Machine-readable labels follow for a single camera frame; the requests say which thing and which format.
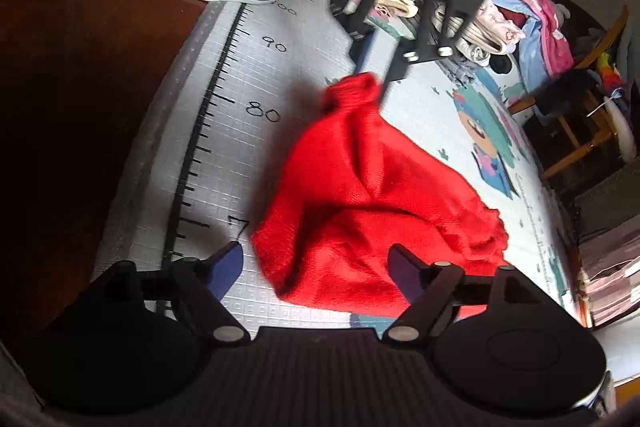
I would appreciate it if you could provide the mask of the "red knit garment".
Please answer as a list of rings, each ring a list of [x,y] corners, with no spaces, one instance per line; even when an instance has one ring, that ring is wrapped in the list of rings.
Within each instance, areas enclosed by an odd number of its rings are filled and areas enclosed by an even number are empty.
[[[508,234],[495,209],[378,113],[370,74],[324,91],[320,118],[293,146],[252,245],[287,303],[398,317],[407,300],[387,269],[395,244],[471,275],[503,265]]]

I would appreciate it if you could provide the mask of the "pink and blue blanket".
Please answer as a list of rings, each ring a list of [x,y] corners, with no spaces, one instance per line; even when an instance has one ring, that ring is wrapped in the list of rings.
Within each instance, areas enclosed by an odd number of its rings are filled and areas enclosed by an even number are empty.
[[[574,58],[562,34],[570,12],[550,0],[485,0],[475,23],[491,41],[493,54],[518,56],[520,79],[502,88],[513,104],[568,72]]]

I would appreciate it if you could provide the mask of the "wooden chair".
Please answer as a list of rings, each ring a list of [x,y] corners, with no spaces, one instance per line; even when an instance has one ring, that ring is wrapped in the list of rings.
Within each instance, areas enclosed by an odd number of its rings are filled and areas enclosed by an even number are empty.
[[[628,22],[629,10],[623,8],[614,25],[574,69],[546,89],[521,98],[509,108],[513,116],[529,110],[547,124],[547,134],[538,141],[540,157],[549,153],[557,134],[567,145],[564,154],[557,153],[550,161],[541,163],[541,176],[545,180],[572,169],[594,153],[603,156],[600,164],[604,167],[621,161],[628,164],[637,158],[634,132],[617,104],[627,98],[625,86],[621,98],[610,98],[602,87],[596,66],[601,53],[616,50]]]

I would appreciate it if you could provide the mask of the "colourful toy on chair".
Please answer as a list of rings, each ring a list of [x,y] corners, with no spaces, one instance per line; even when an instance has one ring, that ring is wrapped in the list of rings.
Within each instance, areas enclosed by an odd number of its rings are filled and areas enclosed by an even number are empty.
[[[611,55],[608,52],[601,53],[597,58],[596,66],[605,93],[610,98],[621,98],[624,95],[624,83],[613,64]]]

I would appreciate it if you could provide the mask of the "striped curtain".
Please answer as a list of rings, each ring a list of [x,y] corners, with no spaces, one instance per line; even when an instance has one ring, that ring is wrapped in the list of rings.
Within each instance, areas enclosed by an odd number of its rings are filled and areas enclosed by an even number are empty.
[[[638,161],[576,198],[579,291],[593,329],[639,308],[639,205]]]

